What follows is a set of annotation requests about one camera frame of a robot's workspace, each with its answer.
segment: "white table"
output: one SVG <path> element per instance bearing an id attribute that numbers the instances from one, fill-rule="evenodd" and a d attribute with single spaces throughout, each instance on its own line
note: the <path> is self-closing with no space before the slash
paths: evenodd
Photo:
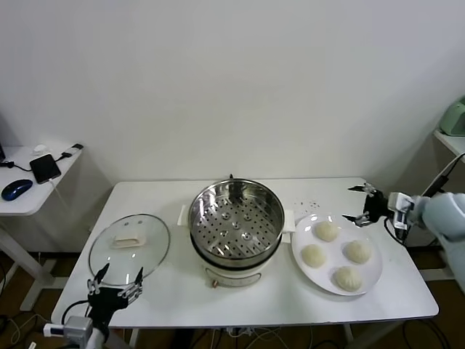
<path id="1" fill-rule="evenodd" d="M 316 209 L 334 214 L 360 214 L 365 196 L 350 192 L 361 178 L 260 180 L 273 190 L 296 219 Z M 428 287 L 406 250 L 396 244 L 382 224 L 365 228 L 378 244 L 384 269 L 375 287 L 360 297 L 331 294 L 309 281 L 298 269 L 288 244 L 281 244 L 264 277 L 243 289 L 212 289 L 190 245 L 187 228 L 178 227 L 183 204 L 212 181 L 121 182 L 105 208 L 71 273 L 52 314 L 59 323 L 64 310 L 86 299 L 86 280 L 92 275 L 88 257 L 99 233 L 129 214 L 159 216 L 171 231 L 171 247 L 162 265 L 143 282 L 144 292 L 126 310 L 115 313 L 110 325 L 119 328 L 225 327 L 302 324 L 340 324 L 426 318 L 438 312 Z M 85 306 L 70 314 L 84 315 Z M 366 348 L 392 328 L 357 338 L 351 348 Z"/>
<path id="2" fill-rule="evenodd" d="M 57 159 L 61 152 L 66 149 L 63 148 L 59 153 L 53 154 L 54 158 Z M 5 161 L 14 161 L 16 165 L 30 169 L 29 161 L 36 158 L 32 155 L 32 151 L 33 149 L 28 147 L 4 147 Z M 57 163 L 62 175 L 52 180 L 54 185 L 58 185 L 80 155 L 81 152 L 79 151 L 70 158 Z M 31 189 L 13 201 L 5 201 L 0 198 L 0 216 L 32 215 L 42 207 L 54 190 L 53 185 L 49 182 L 37 184 L 32 172 L 25 172 L 15 167 L 12 169 L 0 167 L 0 190 L 19 179 L 29 179 L 34 184 Z M 66 284 L 68 278 L 54 278 L 50 274 L 56 263 L 55 260 L 47 260 L 44 266 L 40 265 L 6 232 L 4 226 L 0 228 L 0 249 L 15 261 L 3 280 L 5 284 L 9 282 L 18 266 L 26 270 L 35 279 L 33 286 L 20 306 L 22 311 L 32 309 L 42 289 L 62 289 Z"/>
<path id="3" fill-rule="evenodd" d="M 438 129 L 434 131 L 434 136 L 441 141 L 454 155 L 465 153 L 465 137 L 452 137 L 444 135 Z"/>

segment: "floor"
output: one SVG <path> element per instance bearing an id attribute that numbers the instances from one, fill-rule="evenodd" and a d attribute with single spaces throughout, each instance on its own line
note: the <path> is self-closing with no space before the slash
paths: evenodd
<path id="1" fill-rule="evenodd" d="M 413 260 L 416 262 L 419 268 L 440 268 L 442 261 L 440 258 L 433 253 L 416 253 L 412 254 Z M 60 258 L 53 274 L 56 276 L 68 276 L 74 264 L 76 263 L 77 257 L 64 257 Z M 6 270 L 11 266 L 12 261 L 0 254 L 0 263 Z M 0 297 L 0 314 L 12 317 L 19 311 L 20 303 L 24 298 L 29 286 L 32 284 L 32 278 L 22 269 L 18 269 L 13 279 L 7 285 L 3 295 Z M 434 318 L 434 322 L 441 328 L 445 336 L 448 338 L 450 346 L 452 348 L 462 349 L 465 348 L 465 336 L 463 335 L 464 323 L 465 323 L 465 297 L 461 293 L 461 290 L 457 287 L 454 281 L 435 281 L 428 283 L 436 301 L 440 305 L 440 313 Z M 47 290 L 42 292 L 34 311 L 44 318 L 50 318 L 54 304 L 57 302 L 60 296 L 59 290 Z M 22 314 L 15 318 L 16 322 L 21 325 L 28 320 L 32 314 Z M 61 339 L 57 338 L 44 338 L 41 334 L 40 325 L 43 325 L 42 320 L 38 320 L 37 326 L 33 325 L 34 321 L 31 321 L 22 329 L 23 342 L 18 343 L 13 348 L 28 348 L 29 343 L 34 341 L 37 343 L 37 348 L 58 348 L 64 344 Z M 354 336 L 361 333 L 367 324 L 359 324 L 352 326 Z M 14 332 L 14 327 L 9 323 L 6 329 L 2 332 L 0 326 L 0 348 L 9 348 L 11 346 L 11 336 Z M 195 330 L 191 344 L 194 343 L 205 331 L 202 329 Z M 195 345 L 195 349 L 208 349 L 211 347 L 211 330 L 202 336 L 202 338 Z M 121 330 L 117 332 L 118 335 L 125 335 L 126 339 L 129 340 L 130 331 L 123 333 Z M 279 335 L 283 341 L 287 344 L 289 349 L 308 349 L 310 344 L 310 328 L 308 326 L 295 326 L 282 328 L 279 331 Z M 313 333 L 313 345 L 318 344 L 323 340 L 332 340 L 339 348 L 343 348 L 346 344 L 344 337 L 344 330 L 341 325 L 333 326 L 314 326 L 312 328 Z M 139 333 L 139 340 L 137 342 L 137 349 L 168 349 L 174 348 L 183 349 L 179 345 L 174 345 L 175 331 L 172 329 L 157 329 L 157 330 L 142 330 Z M 177 332 L 177 336 L 185 335 L 184 333 Z M 428 330 L 421 322 L 412 321 L 406 326 L 406 335 L 411 347 L 421 349 L 437 349 L 441 348 L 435 335 Z M 244 335 L 239 337 L 237 340 L 231 338 L 227 334 L 222 334 L 218 331 L 215 332 L 214 347 L 216 349 L 245 349 L 254 337 Z M 278 349 L 284 348 L 281 342 L 277 339 L 271 339 L 269 341 L 257 340 L 253 349 Z M 324 343 L 318 346 L 320 349 L 335 348 L 330 343 Z M 392 348 L 408 348 L 403 339 L 402 327 L 397 327 L 394 331 L 389 333 L 382 340 L 378 341 L 372 346 L 373 349 L 392 349 Z"/>

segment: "power cord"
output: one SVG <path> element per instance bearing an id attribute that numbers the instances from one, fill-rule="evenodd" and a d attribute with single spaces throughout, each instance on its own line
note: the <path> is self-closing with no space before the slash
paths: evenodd
<path id="1" fill-rule="evenodd" d="M 438 325 L 436 325 L 435 322 L 433 322 L 432 320 L 410 320 L 410 321 L 404 322 L 404 324 L 402 325 L 402 336 L 404 338 L 405 344 L 407 345 L 408 349 L 413 349 L 413 347 L 411 346 L 407 338 L 407 325 L 412 322 L 419 322 L 420 324 L 423 324 L 427 326 L 429 329 L 431 329 L 434 335 L 436 336 L 437 340 L 439 340 L 442 349 L 452 348 L 444 332 L 442 332 L 442 330 L 439 328 Z"/>
<path id="2" fill-rule="evenodd" d="M 206 329 L 205 331 L 203 331 L 202 334 L 201 334 L 200 336 L 198 336 L 198 338 L 194 341 L 194 343 L 189 347 L 189 349 L 193 349 L 193 348 L 197 345 L 197 343 L 199 343 L 200 340 L 201 340 L 202 338 L 205 337 L 205 335 L 207 334 L 207 332 L 208 332 L 208 329 Z"/>
<path id="3" fill-rule="evenodd" d="M 80 305 L 80 304 L 86 304 L 88 303 L 89 301 L 88 300 L 78 300 L 77 302 L 74 302 L 72 305 L 70 305 L 69 307 L 66 308 L 65 312 L 63 313 L 63 315 L 61 316 L 61 324 L 64 325 L 65 324 L 65 318 L 68 314 L 68 312 L 76 307 L 77 305 Z"/>
<path id="4" fill-rule="evenodd" d="M 397 239 L 392 233 L 391 231 L 389 230 L 389 228 L 387 227 L 387 221 L 389 220 L 388 217 L 384 218 L 384 229 L 386 229 L 387 233 L 389 234 L 389 236 L 392 237 L 392 239 L 397 242 L 400 246 L 404 246 L 404 242 L 400 241 L 399 239 Z"/>
<path id="5" fill-rule="evenodd" d="M 21 166 L 16 165 L 14 161 L 1 162 L 0 167 L 8 167 L 9 169 L 12 169 L 13 167 L 16 167 L 17 169 L 21 169 L 24 172 L 31 172 L 32 171 L 32 169 L 25 169 L 25 168 L 23 168 Z"/>
<path id="6" fill-rule="evenodd" d="M 223 333 L 224 333 L 223 329 L 220 329 L 220 330 L 219 330 L 218 342 L 217 342 L 217 345 L 215 345 L 215 348 L 214 348 L 214 349 L 219 349 L 219 344 L 220 344 L 220 342 L 221 342 L 221 339 L 223 338 Z"/>
<path id="7" fill-rule="evenodd" d="M 24 322 L 21 326 L 18 326 L 16 322 L 16 318 L 23 316 L 27 313 L 32 313 L 33 315 L 26 321 Z M 25 344 L 25 341 L 28 339 L 29 335 L 31 335 L 33 332 L 37 330 L 37 321 L 38 319 L 41 319 L 42 321 L 49 323 L 50 320 L 44 318 L 40 314 L 34 313 L 33 311 L 24 311 L 24 312 L 19 312 L 15 316 L 12 316 L 11 318 L 8 318 L 5 315 L 0 316 L 0 335 L 2 335 L 6 329 L 9 323 L 11 323 L 16 330 L 13 332 L 13 335 L 11 337 L 11 345 L 6 347 L 5 349 L 13 349 L 16 348 L 18 345 Z M 23 327 L 25 327 L 27 324 L 29 324 L 32 320 L 34 320 L 33 326 L 25 332 L 23 338 L 21 339 L 21 330 Z"/>

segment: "cable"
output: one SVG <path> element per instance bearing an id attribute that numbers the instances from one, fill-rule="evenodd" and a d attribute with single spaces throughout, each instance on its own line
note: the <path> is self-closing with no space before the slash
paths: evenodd
<path id="1" fill-rule="evenodd" d="M 402 325 L 402 336 L 404 338 L 404 341 L 405 341 L 405 344 L 407 345 L 408 349 L 413 349 L 413 347 L 411 346 L 410 342 L 408 341 L 408 338 L 407 338 L 407 325 L 411 322 L 414 322 L 414 321 L 417 321 L 423 325 L 426 325 L 428 326 L 429 329 L 431 329 L 434 333 L 434 335 L 436 336 L 436 338 L 439 340 L 440 344 L 441 344 L 441 348 L 442 349 L 450 349 L 451 346 L 448 342 L 448 339 L 447 337 L 445 336 L 444 332 L 441 331 L 441 329 L 439 328 L 438 325 L 436 325 L 435 322 L 431 321 L 431 320 L 410 320 L 410 321 L 406 321 L 403 325 Z"/>
<path id="2" fill-rule="evenodd" d="M 195 342 L 189 347 L 189 349 L 193 349 L 195 347 L 195 345 L 202 339 L 205 337 L 205 335 L 207 334 L 208 332 L 208 329 L 206 329 L 205 331 L 202 332 L 202 334 L 200 336 L 198 336 L 198 338 L 195 340 Z"/>
<path id="3" fill-rule="evenodd" d="M 213 333 L 211 334 L 211 344 L 210 344 L 210 349 L 213 349 L 213 344 L 215 344 L 215 329 L 213 330 Z"/>
<path id="4" fill-rule="evenodd" d="M 22 168 L 21 166 L 18 166 L 18 165 L 13 165 L 13 167 L 16 167 L 17 169 L 21 169 L 24 172 L 32 172 L 32 169 L 24 169 L 24 168 Z"/>
<path id="5" fill-rule="evenodd" d="M 215 345 L 215 349 L 219 348 L 219 343 L 221 342 L 221 339 L 223 338 L 223 329 L 219 330 L 219 337 L 218 337 L 218 342 L 217 345 Z"/>
<path id="6" fill-rule="evenodd" d="M 289 347 L 288 347 L 288 346 L 286 345 L 286 343 L 284 342 L 283 338 L 281 338 L 280 335 L 276 333 L 276 331 L 279 331 L 279 329 L 275 329 L 275 330 L 267 329 L 266 332 L 264 332 L 264 333 L 262 333 L 262 334 L 258 334 L 258 335 L 245 347 L 245 349 L 250 349 L 250 348 L 252 347 L 252 345 L 254 345 L 255 342 L 256 342 L 257 340 L 263 340 L 263 337 L 266 336 L 266 335 L 269 334 L 269 333 L 275 334 L 275 337 L 278 338 L 278 339 L 280 340 L 281 344 L 283 344 L 283 347 L 284 347 L 285 349 L 289 349 Z"/>
<path id="7" fill-rule="evenodd" d="M 459 163 L 459 161 L 465 156 L 465 153 L 462 153 L 460 154 L 459 156 L 456 157 L 456 162 L 454 163 L 454 165 L 452 165 L 452 167 L 450 168 L 449 172 L 445 175 L 446 177 L 449 177 L 449 175 L 452 173 L 453 169 L 456 168 L 457 164 Z"/>
<path id="8" fill-rule="evenodd" d="M 397 242 L 400 246 L 404 246 L 404 243 L 399 241 L 394 235 L 392 235 L 391 231 L 389 230 L 389 228 L 387 227 L 387 221 L 389 220 L 388 217 L 386 217 L 384 219 L 384 229 L 386 229 L 387 233 L 389 234 L 389 236 L 391 236 L 395 242 Z"/>
<path id="9" fill-rule="evenodd" d="M 11 339 L 11 343 L 16 345 L 18 344 L 18 342 L 20 341 L 20 338 L 21 338 L 21 329 L 26 326 L 26 324 L 28 324 L 32 319 L 35 319 L 36 322 L 34 324 L 33 327 L 35 327 L 37 325 L 37 318 L 40 318 L 43 322 L 45 323 L 49 323 L 51 322 L 50 320 L 47 320 L 46 318 L 44 318 L 42 315 L 40 314 L 34 314 L 32 315 L 25 323 L 23 323 L 21 326 L 18 326 L 16 324 L 16 322 L 12 319 L 9 319 L 10 322 L 13 323 L 13 325 L 16 327 L 16 330 L 13 332 L 13 335 L 12 335 L 12 339 Z"/>
<path id="10" fill-rule="evenodd" d="M 445 336 L 444 332 L 439 328 L 439 326 L 433 321 L 433 320 L 422 320 L 424 324 L 428 325 L 430 329 L 436 329 L 437 333 L 442 336 L 442 339 L 444 340 L 445 347 L 447 349 L 451 349 L 452 347 L 450 346 L 450 343 L 448 341 L 448 338 Z"/>
<path id="11" fill-rule="evenodd" d="M 70 305 L 69 307 L 66 308 L 65 312 L 63 313 L 62 317 L 61 317 L 61 324 L 64 325 L 65 324 L 65 318 L 66 318 L 66 315 L 68 314 L 68 311 L 71 310 L 71 308 L 74 308 L 76 307 L 77 305 L 80 305 L 80 304 L 86 304 L 88 302 L 88 300 L 78 300 L 77 302 L 74 302 L 72 305 Z"/>
<path id="12" fill-rule="evenodd" d="M 308 345 L 308 349 L 312 349 L 313 345 L 313 328 L 310 326 L 310 344 Z"/>
<path id="13" fill-rule="evenodd" d="M 21 326 L 18 326 L 15 319 L 18 317 L 18 316 L 21 316 L 21 315 L 24 315 L 26 313 L 32 313 L 33 316 L 30 317 L 24 324 L 22 324 Z M 18 313 L 16 314 L 15 316 L 11 317 L 8 319 L 8 322 L 11 322 L 13 324 L 13 326 L 16 327 L 16 330 L 15 332 L 13 332 L 13 335 L 12 335 L 12 339 L 11 339 L 11 345 L 5 349 L 13 349 L 13 348 L 16 348 L 18 345 L 20 344 L 23 344 L 25 343 L 25 341 L 28 339 L 29 335 L 31 335 L 33 332 L 35 332 L 36 330 L 36 327 L 37 327 L 37 319 L 38 318 L 41 318 L 42 320 L 44 320 L 45 322 L 50 322 L 49 320 L 45 319 L 43 316 L 41 316 L 40 314 L 37 314 L 37 313 L 34 313 L 33 311 L 25 311 L 25 312 L 21 312 L 21 313 Z M 24 337 L 22 339 L 20 339 L 20 332 L 21 332 L 21 329 L 27 324 L 29 323 L 32 319 L 34 319 L 34 325 L 24 334 Z"/>
<path id="14" fill-rule="evenodd" d="M 451 162 L 449 162 L 449 164 L 447 164 L 441 172 L 439 172 L 439 174 L 433 179 L 433 181 L 431 181 L 431 183 L 426 187 L 425 191 L 421 194 L 421 196 L 425 196 L 425 194 L 431 190 L 431 188 L 433 187 L 433 185 L 436 183 L 436 181 L 442 176 L 442 174 L 445 172 L 446 169 L 449 168 L 449 166 L 451 164 L 453 164 L 452 168 L 450 169 L 450 171 L 444 176 L 444 177 L 448 177 L 450 175 L 450 173 L 453 171 L 453 169 L 457 166 L 457 163 L 462 159 L 462 157 L 465 156 L 465 153 L 462 153 L 458 156 L 456 156 Z"/>
<path id="15" fill-rule="evenodd" d="M 334 342 L 333 340 L 322 340 L 321 342 L 315 344 L 315 346 L 314 346 L 312 349 L 316 349 L 316 348 L 318 348 L 318 347 L 320 347 L 321 345 L 326 344 L 326 343 L 331 344 L 331 345 L 333 345 L 335 348 L 339 349 L 339 346 L 338 346 L 337 343 Z"/>

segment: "white plate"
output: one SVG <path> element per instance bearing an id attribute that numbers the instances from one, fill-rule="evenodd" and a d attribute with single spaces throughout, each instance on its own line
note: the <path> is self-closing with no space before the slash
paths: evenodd
<path id="1" fill-rule="evenodd" d="M 316 224 L 324 221 L 333 222 L 340 229 L 338 237 L 332 242 L 323 241 L 315 235 Z M 357 264 L 344 256 L 344 247 L 354 240 L 362 240 L 370 244 L 372 253 L 367 263 L 362 265 Z M 383 270 L 381 252 L 374 241 L 368 236 L 367 228 L 357 228 L 340 216 L 311 214 L 303 218 L 296 226 L 296 232 L 292 235 L 291 244 L 297 265 L 302 269 L 304 274 L 318 286 L 336 294 L 344 296 L 365 294 L 378 282 Z M 326 262 L 319 268 L 309 267 L 302 259 L 301 250 L 310 244 L 321 246 L 326 253 Z M 334 272 L 346 265 L 357 268 L 362 276 L 362 286 L 356 292 L 345 291 L 334 280 Z"/>

